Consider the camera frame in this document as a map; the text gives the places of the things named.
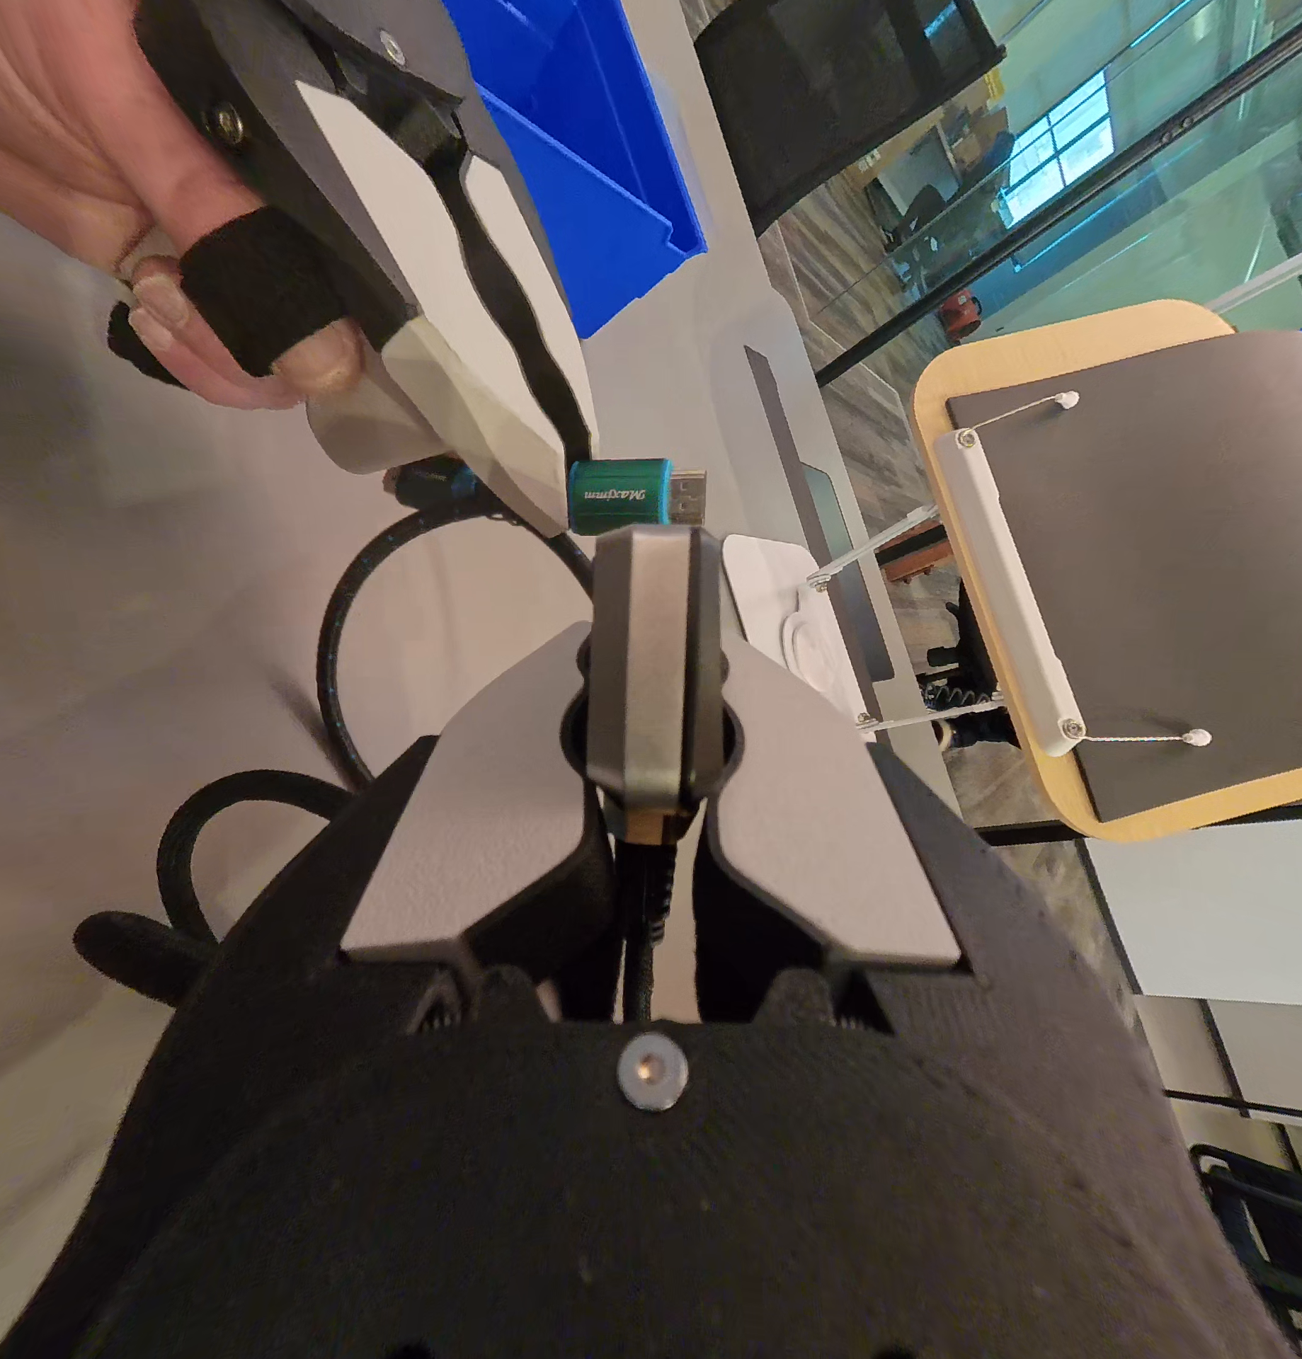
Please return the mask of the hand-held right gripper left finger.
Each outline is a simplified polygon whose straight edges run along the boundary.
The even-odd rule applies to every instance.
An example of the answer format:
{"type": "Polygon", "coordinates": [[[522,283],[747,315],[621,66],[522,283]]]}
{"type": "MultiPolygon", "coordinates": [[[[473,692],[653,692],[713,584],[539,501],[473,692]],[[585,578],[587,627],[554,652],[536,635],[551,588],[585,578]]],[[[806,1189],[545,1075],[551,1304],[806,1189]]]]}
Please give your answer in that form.
{"type": "Polygon", "coordinates": [[[447,724],[350,918],[347,954],[564,969],[609,930],[611,839],[564,741],[588,633],[570,625],[447,724]]]}

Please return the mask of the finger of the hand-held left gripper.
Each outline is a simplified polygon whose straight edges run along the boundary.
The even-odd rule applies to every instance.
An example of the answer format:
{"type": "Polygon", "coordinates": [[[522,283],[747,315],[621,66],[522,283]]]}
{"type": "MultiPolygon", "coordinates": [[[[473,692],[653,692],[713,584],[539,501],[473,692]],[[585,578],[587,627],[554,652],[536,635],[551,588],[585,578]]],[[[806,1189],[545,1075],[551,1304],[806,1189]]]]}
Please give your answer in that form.
{"type": "Polygon", "coordinates": [[[475,285],[437,181],[350,100],[307,81],[297,90],[415,297],[413,315],[367,361],[365,387],[309,408],[322,446],[352,470],[450,452],[543,535],[566,533],[558,427],[475,285]]]}
{"type": "Polygon", "coordinates": [[[562,455],[596,457],[598,427],[583,346],[518,194],[501,168],[462,140],[437,151],[437,189],[481,308],[513,349],[562,455]]]}

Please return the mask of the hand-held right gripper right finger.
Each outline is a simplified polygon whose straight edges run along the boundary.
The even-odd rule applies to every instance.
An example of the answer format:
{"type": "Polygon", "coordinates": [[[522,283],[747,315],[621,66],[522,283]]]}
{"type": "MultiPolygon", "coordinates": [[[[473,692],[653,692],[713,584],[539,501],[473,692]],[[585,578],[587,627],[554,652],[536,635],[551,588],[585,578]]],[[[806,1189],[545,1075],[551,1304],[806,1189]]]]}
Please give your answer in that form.
{"type": "Polygon", "coordinates": [[[726,641],[732,763],[696,862],[702,968],[951,969],[961,943],[870,746],[827,697],[726,641]]]}

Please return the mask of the black switch box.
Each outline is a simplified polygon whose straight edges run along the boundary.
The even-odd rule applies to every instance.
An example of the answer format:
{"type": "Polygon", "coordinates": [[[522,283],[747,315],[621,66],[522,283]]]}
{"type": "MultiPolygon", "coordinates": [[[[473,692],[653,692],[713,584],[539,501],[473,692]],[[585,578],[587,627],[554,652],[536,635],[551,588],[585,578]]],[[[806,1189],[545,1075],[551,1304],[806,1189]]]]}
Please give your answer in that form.
{"type": "Polygon", "coordinates": [[[673,845],[728,765],[723,544],[634,523],[598,540],[592,578],[587,773],[619,841],[673,845]]]}

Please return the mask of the person's left hand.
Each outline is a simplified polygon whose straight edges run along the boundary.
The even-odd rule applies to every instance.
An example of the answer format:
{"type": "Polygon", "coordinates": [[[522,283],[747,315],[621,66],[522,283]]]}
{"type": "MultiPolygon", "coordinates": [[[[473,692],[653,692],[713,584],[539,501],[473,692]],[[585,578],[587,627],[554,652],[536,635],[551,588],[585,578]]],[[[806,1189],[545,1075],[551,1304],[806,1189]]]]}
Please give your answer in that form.
{"type": "Polygon", "coordinates": [[[127,283],[124,331],[220,406],[292,408],[352,391],[365,338],[328,321],[246,372],[184,293],[180,255],[263,202],[150,68],[133,2],[0,2],[0,213],[127,283]]]}

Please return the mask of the blue plastic bin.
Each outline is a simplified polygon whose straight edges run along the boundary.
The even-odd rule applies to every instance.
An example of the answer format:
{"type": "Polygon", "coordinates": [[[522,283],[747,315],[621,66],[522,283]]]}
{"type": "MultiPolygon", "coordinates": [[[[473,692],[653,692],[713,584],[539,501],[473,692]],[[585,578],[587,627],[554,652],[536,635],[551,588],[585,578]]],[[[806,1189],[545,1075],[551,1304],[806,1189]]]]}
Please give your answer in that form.
{"type": "Polygon", "coordinates": [[[587,340],[707,251],[621,2],[449,2],[587,340]]]}

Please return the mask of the silver flat panel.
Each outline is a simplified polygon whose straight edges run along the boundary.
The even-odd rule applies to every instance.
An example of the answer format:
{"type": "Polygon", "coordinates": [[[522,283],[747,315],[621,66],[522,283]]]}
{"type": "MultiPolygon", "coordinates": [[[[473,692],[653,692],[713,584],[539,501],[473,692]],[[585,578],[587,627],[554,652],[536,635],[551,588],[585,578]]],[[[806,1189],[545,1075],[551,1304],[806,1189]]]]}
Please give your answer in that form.
{"type": "MultiPolygon", "coordinates": [[[[777,450],[791,497],[794,501],[804,544],[819,565],[830,563],[853,548],[834,478],[811,467],[800,455],[796,434],[785,412],[779,383],[768,357],[745,346],[764,416],[777,450]]],[[[895,680],[896,671],[881,631],[879,616],[864,578],[864,569],[851,563],[830,580],[828,593],[845,642],[847,658],[859,680],[861,712],[878,718],[881,705],[878,684],[895,680]]]]}

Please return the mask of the black office chair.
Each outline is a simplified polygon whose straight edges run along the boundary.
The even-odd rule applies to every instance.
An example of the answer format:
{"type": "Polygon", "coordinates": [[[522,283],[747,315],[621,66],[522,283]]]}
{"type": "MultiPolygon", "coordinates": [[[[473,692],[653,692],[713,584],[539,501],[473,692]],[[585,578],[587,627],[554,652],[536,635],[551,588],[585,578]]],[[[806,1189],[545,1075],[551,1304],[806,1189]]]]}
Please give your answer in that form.
{"type": "Polygon", "coordinates": [[[974,2],[730,2],[694,49],[755,234],[1006,55],[974,2]]]}

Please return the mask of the wooden board with black panel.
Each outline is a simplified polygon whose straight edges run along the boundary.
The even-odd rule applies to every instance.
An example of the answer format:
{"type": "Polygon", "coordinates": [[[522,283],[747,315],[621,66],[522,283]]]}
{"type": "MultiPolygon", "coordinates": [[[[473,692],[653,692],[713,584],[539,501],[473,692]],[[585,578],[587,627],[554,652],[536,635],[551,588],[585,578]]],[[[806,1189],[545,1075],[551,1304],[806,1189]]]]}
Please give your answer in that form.
{"type": "Polygon", "coordinates": [[[1152,841],[1302,801],[1302,331],[1155,300],[976,340],[915,383],[913,433],[1019,746],[1085,837],[1152,841]],[[1082,707],[1032,739],[944,453],[981,434],[1082,707]]]}

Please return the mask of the white bracket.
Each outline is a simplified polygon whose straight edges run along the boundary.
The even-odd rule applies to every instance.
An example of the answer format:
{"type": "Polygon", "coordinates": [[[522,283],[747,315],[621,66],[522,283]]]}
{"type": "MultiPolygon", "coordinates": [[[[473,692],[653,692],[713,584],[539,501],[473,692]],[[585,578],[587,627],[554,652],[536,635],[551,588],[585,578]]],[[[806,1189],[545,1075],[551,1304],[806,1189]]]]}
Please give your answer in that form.
{"type": "Polygon", "coordinates": [[[1017,676],[1029,731],[1048,756],[1070,756],[1087,733],[1085,720],[1017,552],[981,434],[974,429],[949,434],[944,465],[966,557],[1017,676]]]}

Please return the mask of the black chair frame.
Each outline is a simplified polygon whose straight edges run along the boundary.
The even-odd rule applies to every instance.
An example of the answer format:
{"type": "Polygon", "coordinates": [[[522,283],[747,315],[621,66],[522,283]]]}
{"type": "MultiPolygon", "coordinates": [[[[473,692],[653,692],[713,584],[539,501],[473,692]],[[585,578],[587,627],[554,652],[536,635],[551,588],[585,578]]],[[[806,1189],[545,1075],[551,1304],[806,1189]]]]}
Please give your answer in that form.
{"type": "Polygon", "coordinates": [[[1189,1158],[1229,1245],[1302,1357],[1302,1172],[1216,1145],[1191,1145],[1189,1158]]]}

